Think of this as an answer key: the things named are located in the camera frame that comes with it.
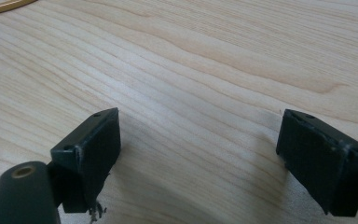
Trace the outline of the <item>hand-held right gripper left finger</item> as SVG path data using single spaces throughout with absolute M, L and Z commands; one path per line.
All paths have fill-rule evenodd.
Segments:
M 50 151 L 49 175 L 55 203 L 66 213 L 95 211 L 97 197 L 120 150 L 116 107 L 83 121 Z

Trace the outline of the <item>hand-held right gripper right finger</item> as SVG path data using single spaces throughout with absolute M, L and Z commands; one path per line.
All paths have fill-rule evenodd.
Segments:
M 287 109 L 276 152 L 326 214 L 357 214 L 358 141 L 312 115 Z

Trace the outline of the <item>gold-rimmed plate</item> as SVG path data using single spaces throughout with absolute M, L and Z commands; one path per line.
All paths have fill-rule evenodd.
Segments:
M 19 7 L 32 4 L 37 0 L 6 0 L 6 2 L 0 3 L 0 13 L 7 12 Z

